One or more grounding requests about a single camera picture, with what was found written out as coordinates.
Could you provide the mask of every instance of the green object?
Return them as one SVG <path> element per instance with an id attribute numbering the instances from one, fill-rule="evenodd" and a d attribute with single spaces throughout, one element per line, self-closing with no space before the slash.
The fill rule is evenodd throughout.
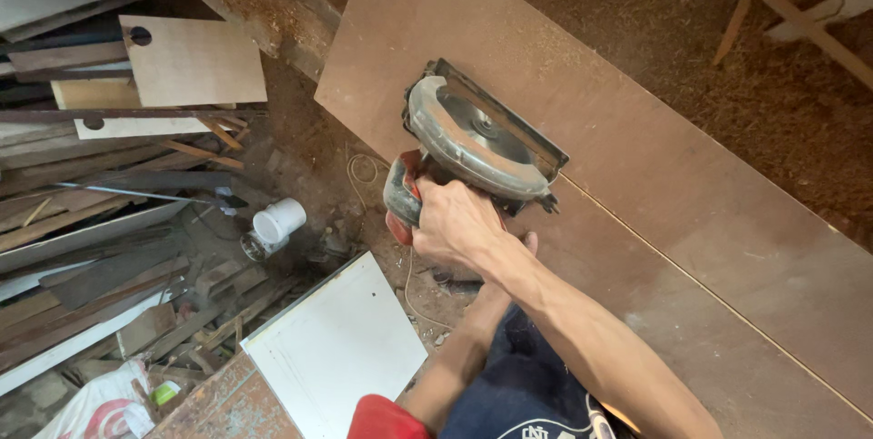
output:
<path id="1" fill-rule="evenodd" d="M 181 388 L 179 388 L 179 385 L 173 381 L 164 381 L 158 388 L 148 395 L 148 399 L 155 402 L 159 407 L 169 401 L 170 398 L 179 394 L 180 390 Z"/>

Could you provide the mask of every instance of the circular saw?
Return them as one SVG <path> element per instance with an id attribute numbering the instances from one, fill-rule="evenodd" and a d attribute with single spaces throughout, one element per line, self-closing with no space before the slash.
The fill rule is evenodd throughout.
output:
<path id="1" fill-rule="evenodd" d="M 416 178 L 425 174 L 439 185 L 459 179 L 479 188 L 511 216 L 530 201 L 559 212 L 549 186 L 569 156 L 448 61 L 429 62 L 407 88 L 401 118 L 421 146 L 394 161 L 382 193 L 399 242 L 412 244 L 421 215 Z"/>

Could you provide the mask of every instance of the circular hole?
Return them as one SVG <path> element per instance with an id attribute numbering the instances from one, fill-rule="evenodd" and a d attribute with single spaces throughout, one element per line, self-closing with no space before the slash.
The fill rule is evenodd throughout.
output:
<path id="1" fill-rule="evenodd" d="M 99 131 L 104 125 L 106 125 L 102 118 L 86 118 L 85 120 L 82 120 L 82 123 L 92 131 Z"/>
<path id="2" fill-rule="evenodd" d="M 146 46 L 152 42 L 152 33 L 142 26 L 134 26 L 130 29 L 130 40 L 139 46 Z"/>

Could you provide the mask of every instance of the red sleeve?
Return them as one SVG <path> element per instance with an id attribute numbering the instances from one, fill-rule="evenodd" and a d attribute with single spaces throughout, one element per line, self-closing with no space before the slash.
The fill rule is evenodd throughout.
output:
<path id="1" fill-rule="evenodd" d="M 348 439 L 431 439 L 424 425 L 394 401 L 368 394 L 358 401 Z"/>

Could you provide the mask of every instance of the person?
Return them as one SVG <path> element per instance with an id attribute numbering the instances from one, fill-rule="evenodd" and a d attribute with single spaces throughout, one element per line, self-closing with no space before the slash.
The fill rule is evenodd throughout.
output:
<path id="1" fill-rule="evenodd" d="M 536 259 L 535 233 L 507 233 L 488 196 L 460 181 L 417 185 L 416 251 L 485 284 L 404 408 L 365 396 L 349 439 L 722 437 L 647 344 Z"/>

